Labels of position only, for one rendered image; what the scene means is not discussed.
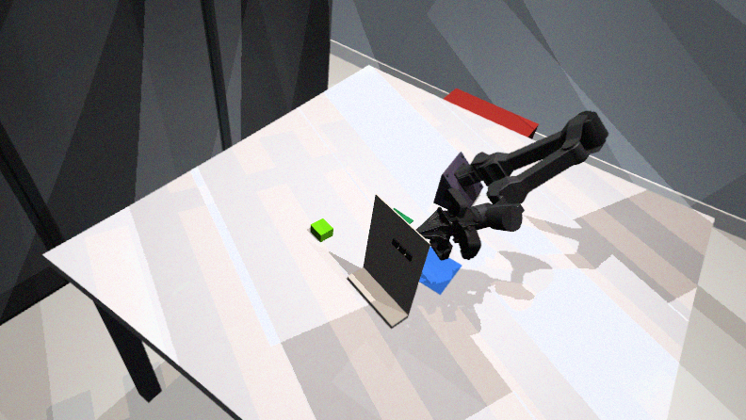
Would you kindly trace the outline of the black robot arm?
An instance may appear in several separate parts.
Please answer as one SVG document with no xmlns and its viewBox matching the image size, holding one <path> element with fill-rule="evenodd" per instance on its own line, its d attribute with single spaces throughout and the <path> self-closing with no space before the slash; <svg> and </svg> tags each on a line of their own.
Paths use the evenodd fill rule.
<svg viewBox="0 0 746 420">
<path fill-rule="evenodd" d="M 564 128 L 552 135 L 528 144 L 511 153 L 481 152 L 470 165 L 464 163 L 454 172 L 463 190 L 478 182 L 488 187 L 486 193 L 491 203 L 472 206 L 478 210 L 481 227 L 515 232 L 522 224 L 525 209 L 521 203 L 528 193 L 543 185 L 573 165 L 583 163 L 590 153 L 598 153 L 609 133 L 595 112 L 583 111 L 567 121 Z M 586 150 L 586 151 L 585 151 Z M 542 160 L 541 160 L 542 159 Z M 539 161 L 541 160 L 541 161 Z M 528 170 L 511 176 L 515 170 L 537 162 Z M 482 242 L 475 222 L 459 224 L 462 233 L 458 239 L 462 259 L 477 256 Z"/>
</svg>

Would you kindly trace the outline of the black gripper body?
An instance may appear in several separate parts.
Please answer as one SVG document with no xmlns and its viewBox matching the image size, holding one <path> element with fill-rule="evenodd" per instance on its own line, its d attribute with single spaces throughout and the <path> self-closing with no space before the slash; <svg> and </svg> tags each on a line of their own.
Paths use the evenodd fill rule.
<svg viewBox="0 0 746 420">
<path fill-rule="evenodd" d="M 475 222 L 478 224 L 477 228 L 475 228 L 476 230 L 481 227 L 480 223 L 482 223 L 482 221 L 480 221 L 478 210 L 472 206 L 468 207 L 468 201 L 458 189 L 446 189 L 444 200 L 446 202 L 451 201 L 451 205 L 449 205 L 447 211 L 444 210 L 444 212 L 452 222 L 450 233 L 442 231 L 447 239 L 446 246 L 443 247 L 438 241 L 430 239 L 430 246 L 441 261 L 448 259 L 449 254 L 451 253 L 453 246 L 449 242 L 450 237 L 453 236 L 455 240 L 460 237 L 462 233 L 459 225 L 460 223 L 467 221 Z"/>
</svg>

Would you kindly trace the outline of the blue flat square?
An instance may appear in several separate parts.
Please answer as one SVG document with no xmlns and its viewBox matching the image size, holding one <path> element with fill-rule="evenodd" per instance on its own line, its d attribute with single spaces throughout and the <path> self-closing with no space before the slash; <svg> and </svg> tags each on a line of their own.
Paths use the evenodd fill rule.
<svg viewBox="0 0 746 420">
<path fill-rule="evenodd" d="M 461 266 L 449 257 L 441 261 L 430 247 L 419 281 L 441 294 Z"/>
</svg>

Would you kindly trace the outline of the grey panel with sockets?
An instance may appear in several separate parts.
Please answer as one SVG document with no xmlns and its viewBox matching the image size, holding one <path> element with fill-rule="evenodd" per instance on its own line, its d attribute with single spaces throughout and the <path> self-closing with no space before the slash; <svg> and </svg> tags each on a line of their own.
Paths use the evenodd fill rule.
<svg viewBox="0 0 746 420">
<path fill-rule="evenodd" d="M 406 320 L 430 242 L 375 195 L 364 267 L 349 282 L 392 330 Z"/>
</svg>

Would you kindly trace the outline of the small green block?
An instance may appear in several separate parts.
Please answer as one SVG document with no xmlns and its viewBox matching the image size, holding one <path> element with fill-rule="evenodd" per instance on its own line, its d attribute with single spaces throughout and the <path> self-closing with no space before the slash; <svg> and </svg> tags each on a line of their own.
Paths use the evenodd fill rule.
<svg viewBox="0 0 746 420">
<path fill-rule="evenodd" d="M 311 224 L 310 232 L 322 242 L 333 236 L 333 227 L 324 219 L 320 219 Z"/>
</svg>

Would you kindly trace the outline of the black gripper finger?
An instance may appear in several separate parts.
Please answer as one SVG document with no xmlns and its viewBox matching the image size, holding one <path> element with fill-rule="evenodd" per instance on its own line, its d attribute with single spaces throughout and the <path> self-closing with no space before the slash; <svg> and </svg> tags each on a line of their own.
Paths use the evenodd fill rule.
<svg viewBox="0 0 746 420">
<path fill-rule="evenodd" d="M 426 234 L 422 234 L 422 236 L 425 239 L 432 239 L 432 240 L 438 241 L 440 243 L 440 245 L 443 246 L 443 247 L 446 246 L 447 239 L 446 239 L 446 237 L 445 237 L 445 235 L 443 234 L 442 231 L 436 231 L 436 232 L 426 233 Z"/>
<path fill-rule="evenodd" d="M 426 234 L 436 231 L 444 231 L 450 233 L 452 228 L 452 222 L 443 211 L 441 207 L 425 221 L 416 230 L 420 234 Z"/>
</svg>

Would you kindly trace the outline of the green flat rectangular block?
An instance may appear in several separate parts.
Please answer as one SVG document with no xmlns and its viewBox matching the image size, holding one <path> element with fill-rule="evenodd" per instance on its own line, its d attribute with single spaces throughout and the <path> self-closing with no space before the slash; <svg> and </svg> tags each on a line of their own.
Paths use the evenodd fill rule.
<svg viewBox="0 0 746 420">
<path fill-rule="evenodd" d="M 403 217 L 403 218 L 404 218 L 404 219 L 405 219 L 405 220 L 406 220 L 406 221 L 407 221 L 407 222 L 408 222 L 409 224 L 411 224 L 411 223 L 413 222 L 413 220 L 412 220 L 411 218 L 409 218 L 409 217 L 407 217 L 406 215 L 404 215 L 403 213 L 399 212 L 399 211 L 398 211 L 398 210 L 397 210 L 396 208 L 393 208 L 393 209 L 394 209 L 394 210 L 395 210 L 395 211 L 396 211 L 396 212 L 397 212 L 397 213 L 398 213 L 398 214 L 399 214 L 399 215 L 400 215 L 401 217 Z"/>
</svg>

